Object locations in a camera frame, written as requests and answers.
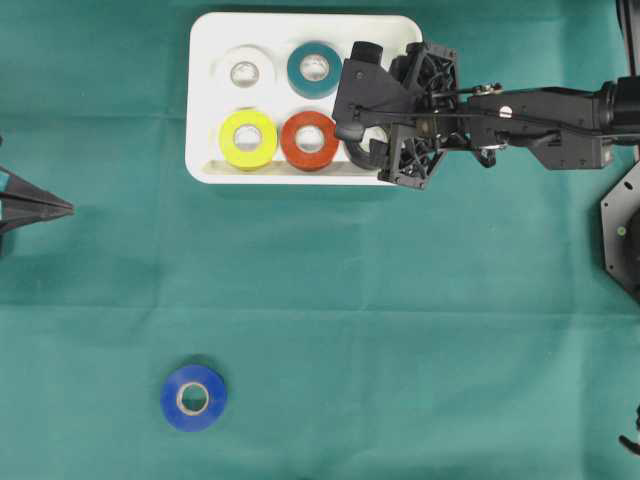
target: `yellow tape roll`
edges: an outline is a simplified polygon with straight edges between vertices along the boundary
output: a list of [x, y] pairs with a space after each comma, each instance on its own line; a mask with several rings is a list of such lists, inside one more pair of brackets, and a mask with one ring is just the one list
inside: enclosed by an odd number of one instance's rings
[[[246, 132], [252, 143], [239, 138]], [[224, 121], [218, 135], [225, 160], [241, 170], [256, 170], [271, 162], [278, 147], [278, 131], [264, 113], [239, 110]]]

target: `red tape roll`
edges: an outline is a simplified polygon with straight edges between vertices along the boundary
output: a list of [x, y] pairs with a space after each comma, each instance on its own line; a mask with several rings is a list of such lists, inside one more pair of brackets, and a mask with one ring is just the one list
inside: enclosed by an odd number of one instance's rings
[[[316, 127], [322, 132], [324, 145], [317, 152], [305, 152], [296, 144], [296, 134], [304, 127]], [[334, 135], [335, 129], [333, 120], [318, 112], [301, 112], [289, 118], [280, 134], [280, 145], [287, 161], [307, 172], [326, 167], [338, 150], [339, 141]]]

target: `tape roll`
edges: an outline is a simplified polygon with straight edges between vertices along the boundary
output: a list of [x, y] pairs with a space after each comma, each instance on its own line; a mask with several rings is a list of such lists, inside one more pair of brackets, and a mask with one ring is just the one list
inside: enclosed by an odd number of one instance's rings
[[338, 88], [342, 61], [331, 47], [309, 42], [296, 48], [287, 62], [291, 88], [305, 98], [323, 98]]
[[256, 170], [271, 162], [278, 147], [278, 131], [264, 113], [239, 110], [223, 122], [218, 143], [231, 165], [241, 170]]
[[369, 140], [376, 139], [382, 142], [389, 141], [389, 128], [388, 127], [371, 127], [367, 128], [364, 132], [362, 142], [344, 142], [344, 146], [347, 150], [347, 156], [351, 163], [364, 169], [364, 170], [378, 170], [379, 165], [375, 165], [371, 162], [371, 156], [369, 155]]
[[252, 101], [273, 90], [276, 70], [269, 56], [257, 47], [229, 50], [216, 65], [215, 82], [221, 94]]
[[[301, 144], [300, 134], [304, 133], [305, 129], [311, 129], [311, 136], [315, 129], [315, 134], [320, 140], [314, 139], [307, 145]], [[280, 140], [287, 161], [307, 172], [326, 167], [338, 150], [339, 141], [334, 135], [335, 129], [333, 120], [318, 112], [300, 112], [292, 116], [282, 127]]]
[[[205, 403], [197, 411], [183, 403], [183, 394], [190, 386], [202, 388]], [[222, 378], [202, 365], [187, 365], [173, 372], [162, 387], [162, 410], [167, 421], [183, 432], [198, 432], [215, 422], [227, 403], [227, 389]]]

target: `white tray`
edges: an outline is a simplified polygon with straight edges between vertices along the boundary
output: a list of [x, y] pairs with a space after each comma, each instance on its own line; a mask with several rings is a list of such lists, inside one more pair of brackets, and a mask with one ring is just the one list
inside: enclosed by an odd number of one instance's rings
[[[407, 43], [422, 41], [420, 28], [407, 17], [392, 15], [316, 15], [281, 13], [208, 13], [191, 28], [189, 93], [185, 163], [189, 173], [204, 183], [388, 185], [377, 180], [376, 171], [353, 165], [341, 143], [328, 167], [303, 172], [291, 166], [280, 147], [270, 165], [243, 172], [229, 165], [218, 147], [220, 124], [239, 108], [254, 107], [276, 122], [284, 122], [302, 110], [331, 116], [335, 93], [308, 100], [296, 94], [287, 79], [287, 59], [309, 41], [329, 44], [344, 60], [353, 42], [365, 40], [384, 47], [382, 66], [405, 53]], [[259, 47], [273, 61], [276, 83], [272, 95], [243, 104], [237, 97], [221, 95], [216, 88], [217, 62], [232, 48]]]

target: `green cloth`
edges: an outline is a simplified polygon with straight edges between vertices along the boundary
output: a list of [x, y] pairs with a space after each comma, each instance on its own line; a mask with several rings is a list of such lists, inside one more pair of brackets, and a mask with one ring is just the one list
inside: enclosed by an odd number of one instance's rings
[[[414, 18], [465, 86], [627, 72], [613, 1], [319, 3]], [[198, 183], [188, 34], [220, 9], [2, 2], [0, 163], [77, 211], [5, 239], [0, 478], [637, 476], [616, 437], [634, 436], [639, 307], [602, 269], [598, 207], [631, 152], [580, 173], [452, 155], [425, 192]], [[159, 402], [188, 362], [229, 388], [195, 434]]]

